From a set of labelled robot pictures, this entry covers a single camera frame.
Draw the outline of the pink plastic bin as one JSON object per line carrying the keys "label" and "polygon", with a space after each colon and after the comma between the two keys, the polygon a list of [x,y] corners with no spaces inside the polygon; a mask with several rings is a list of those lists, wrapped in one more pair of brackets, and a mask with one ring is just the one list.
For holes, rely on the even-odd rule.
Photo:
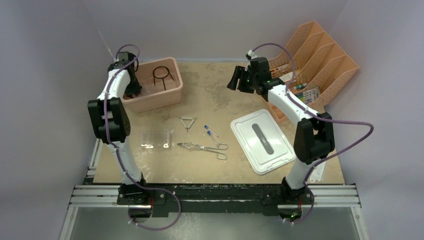
{"label": "pink plastic bin", "polygon": [[166,57],[158,60],[142,62],[135,73],[141,87],[155,85],[156,93],[129,98],[124,97],[122,103],[134,113],[141,113],[156,108],[177,104],[182,101],[184,87],[177,60]]}

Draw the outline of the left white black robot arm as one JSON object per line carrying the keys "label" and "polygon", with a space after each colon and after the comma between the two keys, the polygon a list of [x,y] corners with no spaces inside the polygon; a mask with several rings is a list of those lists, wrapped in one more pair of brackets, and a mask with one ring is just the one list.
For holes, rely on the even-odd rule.
{"label": "left white black robot arm", "polygon": [[129,144],[131,124],[122,103],[124,97],[133,98],[141,93],[136,62],[135,54],[118,52],[115,62],[108,67],[104,89],[96,99],[87,103],[87,108],[95,136],[111,150],[121,170],[117,202],[142,205],[148,201],[149,191]]}

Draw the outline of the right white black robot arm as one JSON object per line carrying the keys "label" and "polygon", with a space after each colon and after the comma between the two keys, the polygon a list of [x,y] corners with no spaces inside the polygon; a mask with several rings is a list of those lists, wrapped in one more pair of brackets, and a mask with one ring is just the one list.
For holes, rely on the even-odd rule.
{"label": "right white black robot arm", "polygon": [[327,112],[308,108],[289,90],[287,83],[279,77],[273,78],[265,57],[251,58],[246,67],[237,65],[227,88],[257,93],[281,110],[296,127],[292,146],[294,164],[283,178],[280,191],[284,202],[294,203],[305,192],[314,164],[335,149],[332,117]]}

